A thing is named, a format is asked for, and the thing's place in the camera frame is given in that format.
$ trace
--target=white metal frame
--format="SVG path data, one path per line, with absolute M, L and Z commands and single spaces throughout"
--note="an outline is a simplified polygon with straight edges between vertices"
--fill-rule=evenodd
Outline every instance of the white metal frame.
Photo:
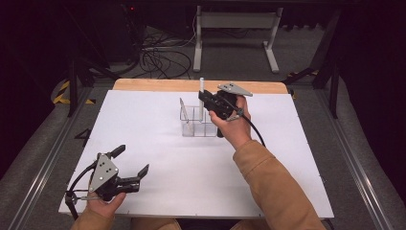
M 263 47 L 268 57 L 272 73 L 279 73 L 279 67 L 272 51 L 275 36 L 281 21 L 282 8 L 276 12 L 244 13 L 244 12 L 209 12 L 202 11 L 197 6 L 196 12 L 196 46 L 194 49 L 193 71 L 199 72 L 202 57 L 202 28 L 247 28 L 247 29 L 272 29 Z

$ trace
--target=person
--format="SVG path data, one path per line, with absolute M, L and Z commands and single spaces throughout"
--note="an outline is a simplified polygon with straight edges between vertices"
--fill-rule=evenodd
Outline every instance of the person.
M 243 96 L 237 96 L 236 106 L 242 108 L 244 115 L 251 119 Z M 252 139 L 251 127 L 244 119 L 227 122 L 218 118 L 213 111 L 209 111 L 209 115 L 236 150 L 233 159 L 265 215 L 264 219 L 241 220 L 232 230 L 325 229 L 302 188 L 267 148 Z M 72 229 L 110 229 L 114 213 L 124 197 L 117 195 L 110 203 L 88 200 L 85 211 Z M 174 218 L 134 218 L 132 228 L 180 230 L 181 226 Z

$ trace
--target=person's left hand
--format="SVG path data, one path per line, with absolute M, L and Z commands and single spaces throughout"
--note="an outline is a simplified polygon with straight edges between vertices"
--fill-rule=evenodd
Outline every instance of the person's left hand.
M 87 196 L 98 196 L 96 193 L 89 193 Z M 122 205 L 126 194 L 120 193 L 116 195 L 109 203 L 102 199 L 87 200 L 87 208 L 95 213 L 102 215 L 105 218 L 111 219 L 114 217 L 116 210 Z

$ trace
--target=human hand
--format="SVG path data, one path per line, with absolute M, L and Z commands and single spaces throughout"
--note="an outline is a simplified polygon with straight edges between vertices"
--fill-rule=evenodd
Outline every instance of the human hand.
M 251 120 L 251 115 L 248 112 L 247 100 L 243 96 L 237 95 L 236 106 L 244 110 L 244 115 Z M 233 121 L 227 122 L 217 117 L 214 111 L 209 111 L 210 118 L 213 124 L 220 128 L 221 133 L 230 142 L 234 149 L 245 144 L 247 141 L 252 140 L 251 138 L 251 127 L 243 118 L 238 118 Z
M 89 193 L 88 196 L 95 197 L 98 196 L 96 193 Z M 105 218 L 112 219 L 116 210 L 122 205 L 126 194 L 120 193 L 116 195 L 109 203 L 102 199 L 89 199 L 87 200 L 87 208 L 95 213 L 102 215 Z

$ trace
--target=brown jacket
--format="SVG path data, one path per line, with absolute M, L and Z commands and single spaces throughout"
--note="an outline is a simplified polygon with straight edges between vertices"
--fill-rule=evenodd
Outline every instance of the brown jacket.
M 304 191 L 268 149 L 249 141 L 233 156 L 265 220 L 242 220 L 233 230 L 325 229 Z M 86 209 L 72 229 L 110 229 L 113 219 Z M 134 230 L 179 230 L 173 218 L 135 218 Z

